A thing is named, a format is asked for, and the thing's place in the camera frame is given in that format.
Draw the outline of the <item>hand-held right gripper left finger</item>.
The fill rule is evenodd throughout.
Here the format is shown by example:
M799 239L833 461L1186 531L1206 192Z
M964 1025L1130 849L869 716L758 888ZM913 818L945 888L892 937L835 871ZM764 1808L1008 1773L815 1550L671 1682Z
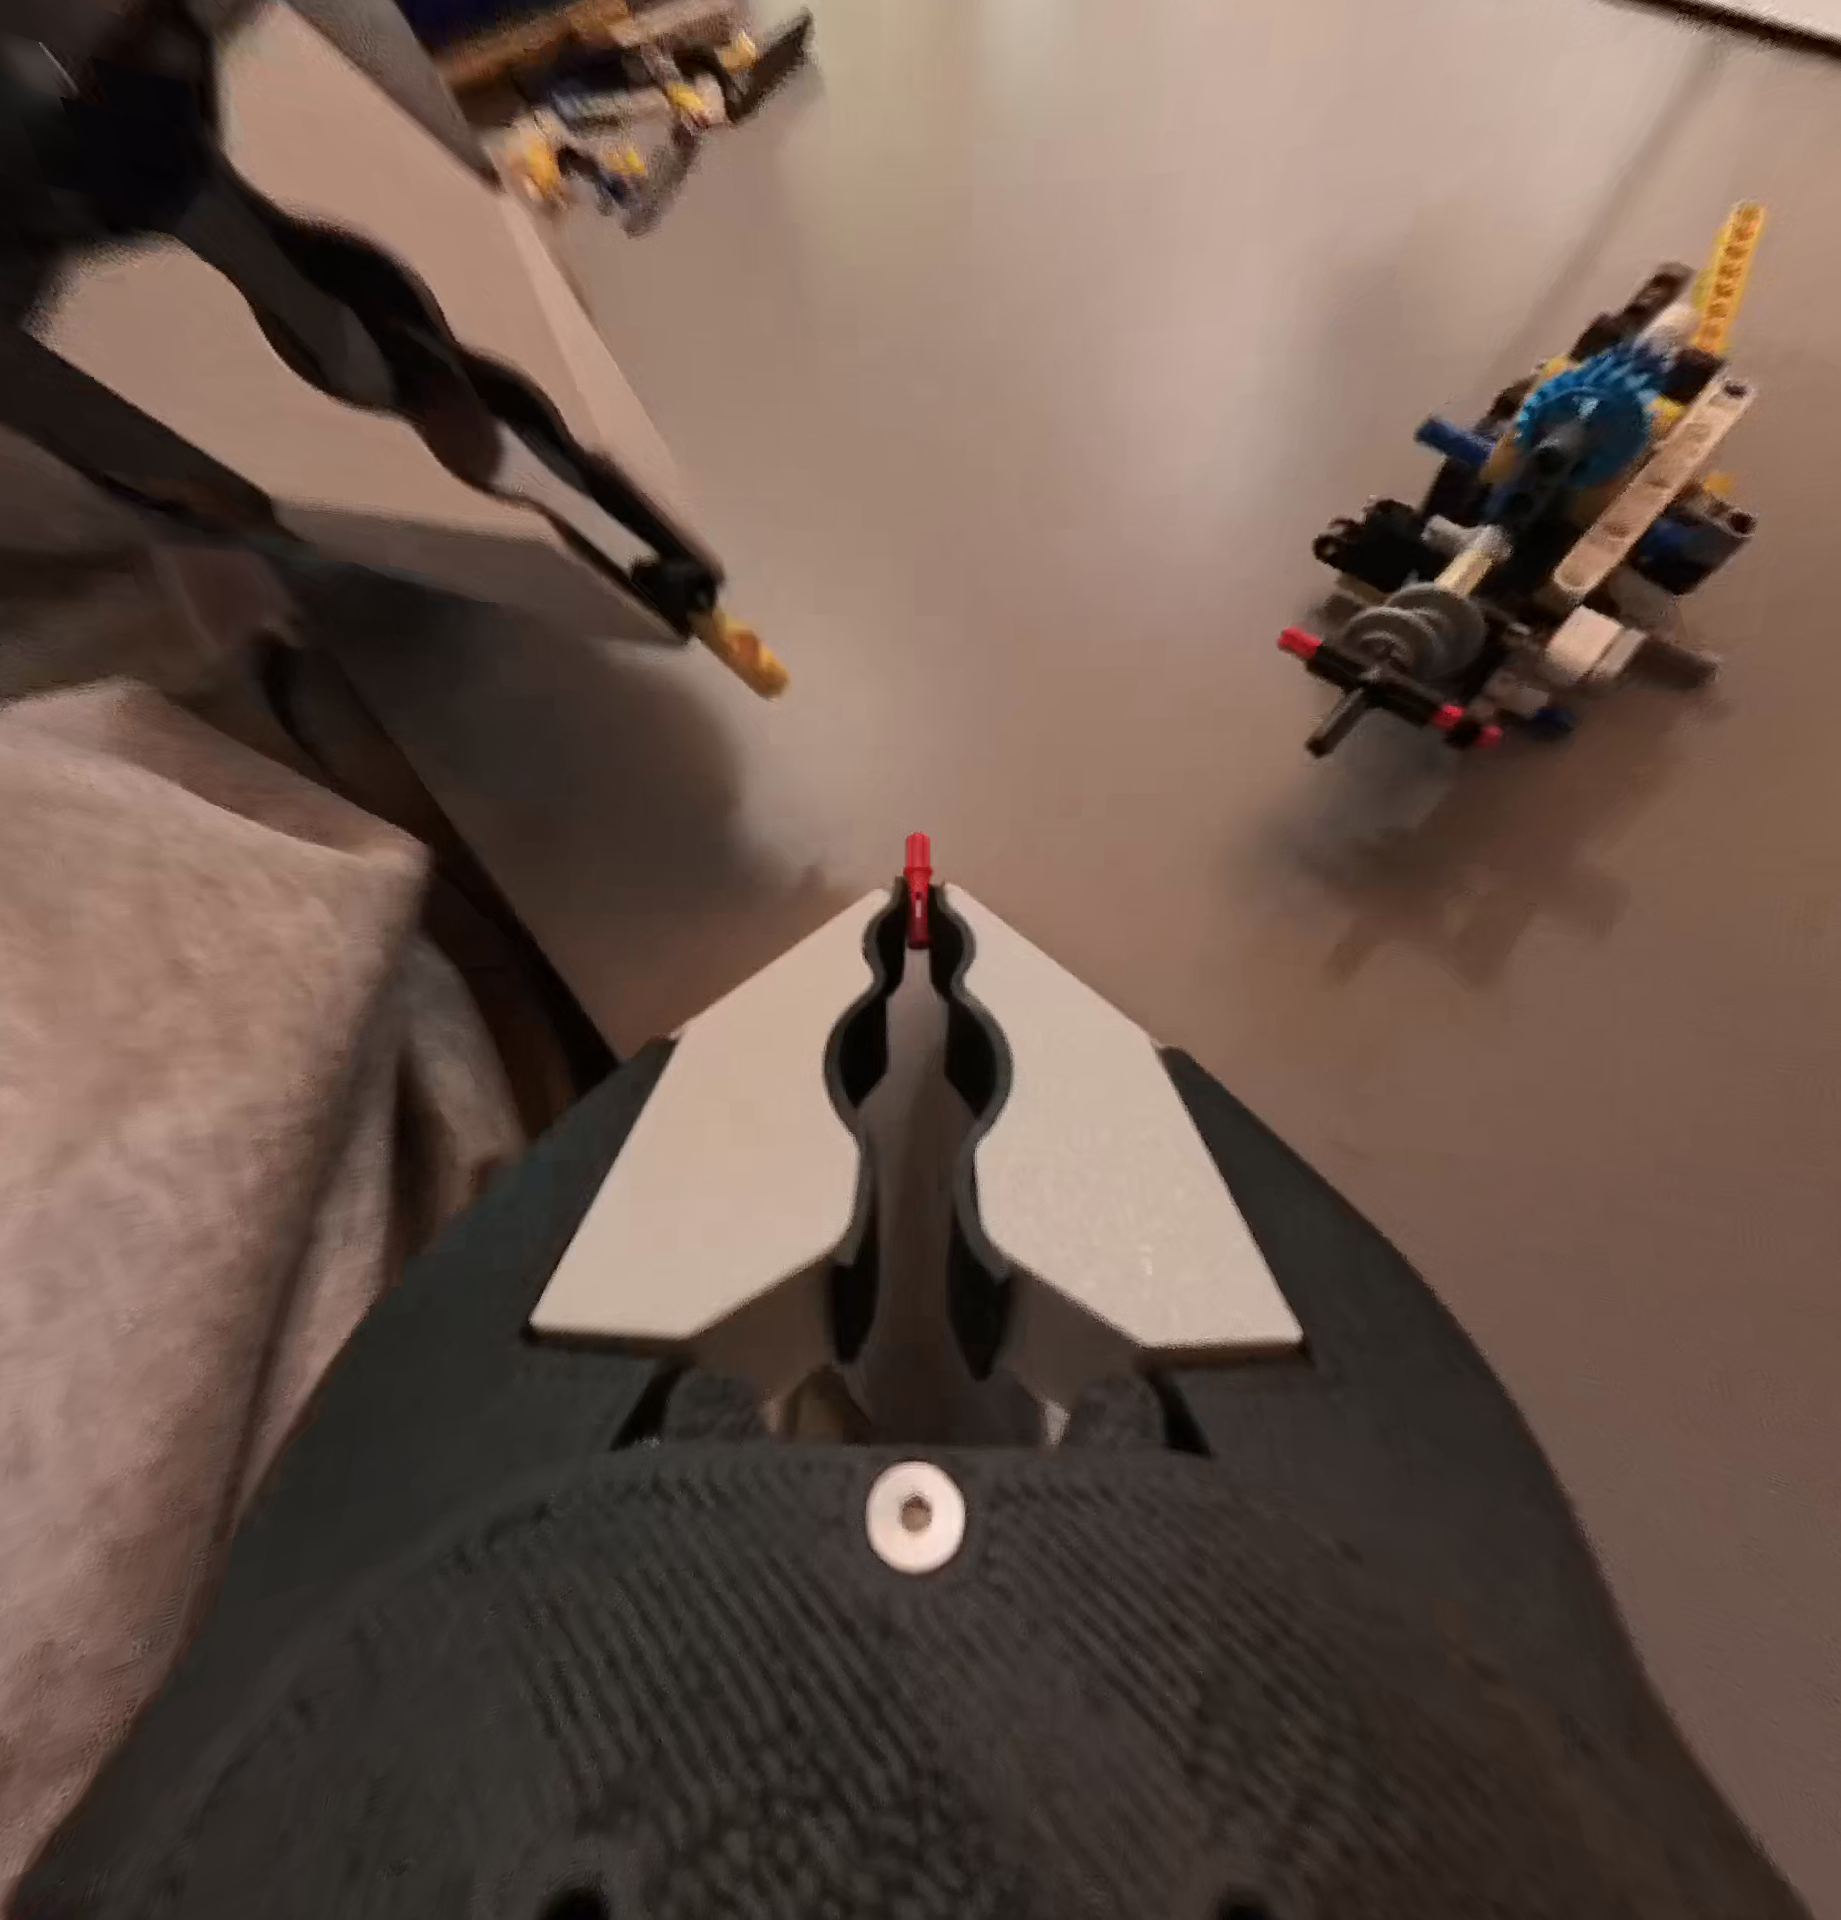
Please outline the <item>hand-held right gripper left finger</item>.
M844 1373L878 1308L890 999L878 888L687 1020L529 1335L735 1379L778 1437L860 1428Z

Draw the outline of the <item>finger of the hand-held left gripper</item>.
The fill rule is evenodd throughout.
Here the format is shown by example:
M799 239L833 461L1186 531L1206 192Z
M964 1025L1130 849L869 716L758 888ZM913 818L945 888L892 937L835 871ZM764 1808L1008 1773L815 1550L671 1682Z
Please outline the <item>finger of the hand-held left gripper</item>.
M693 636L653 611L621 531L529 447L457 480L402 422L302 383L246 301L191 255L102 259L40 332L0 320L0 427L139 517L279 559L357 565L655 650Z
M235 175L306 224L309 239L381 254L427 301L427 320L444 320L457 348L494 370L497 399L518 399L522 422L494 422L491 442L457 411L444 442L471 454L491 492L518 492L494 480L501 440L529 447L621 531L613 555L636 593L718 601L723 565L544 228L462 160L462 134L431 131L444 92L420 77L402 17L390 5L199 11L217 38L219 139Z

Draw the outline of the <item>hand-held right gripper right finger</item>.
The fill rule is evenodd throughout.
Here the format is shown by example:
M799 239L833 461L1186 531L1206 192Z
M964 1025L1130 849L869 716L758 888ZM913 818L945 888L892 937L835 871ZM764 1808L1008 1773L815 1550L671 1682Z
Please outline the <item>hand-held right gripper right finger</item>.
M1005 1284L997 1368L1049 1430L1102 1379L1301 1348L1301 1325L1154 1036L962 888L952 1008L994 1051L967 1246Z

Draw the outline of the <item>yellow lego connector piece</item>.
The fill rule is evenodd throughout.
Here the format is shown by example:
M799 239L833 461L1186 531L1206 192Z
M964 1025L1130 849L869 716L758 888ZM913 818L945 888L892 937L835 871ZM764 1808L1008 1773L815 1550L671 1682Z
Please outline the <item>yellow lego connector piece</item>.
M792 672L787 664L758 636L758 631L723 608L693 611L689 617L693 636L705 646L723 668L737 676L737 682L761 699L775 702L787 694Z

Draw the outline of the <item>pile of loose lego pieces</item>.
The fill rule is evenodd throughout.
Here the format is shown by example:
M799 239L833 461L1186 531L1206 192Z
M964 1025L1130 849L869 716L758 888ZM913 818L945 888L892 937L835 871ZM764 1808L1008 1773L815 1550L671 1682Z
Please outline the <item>pile of loose lego pieces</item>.
M501 5L427 50L518 205L640 239L703 150L810 65L815 29L806 7Z

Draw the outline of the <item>partly built lego model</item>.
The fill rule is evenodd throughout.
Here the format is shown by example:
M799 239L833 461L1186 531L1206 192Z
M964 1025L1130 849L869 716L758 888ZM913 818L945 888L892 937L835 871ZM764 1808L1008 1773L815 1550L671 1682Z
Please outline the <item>partly built lego model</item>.
M1305 755L1375 719L1448 753L1561 739L1591 694L1712 682L1677 611L1756 534L1718 450L1756 405L1733 332L1761 235L1765 205L1736 205L1698 268L1656 266L1477 425L1419 422L1438 472L1418 501L1377 497L1316 534L1329 611L1275 636L1333 694Z

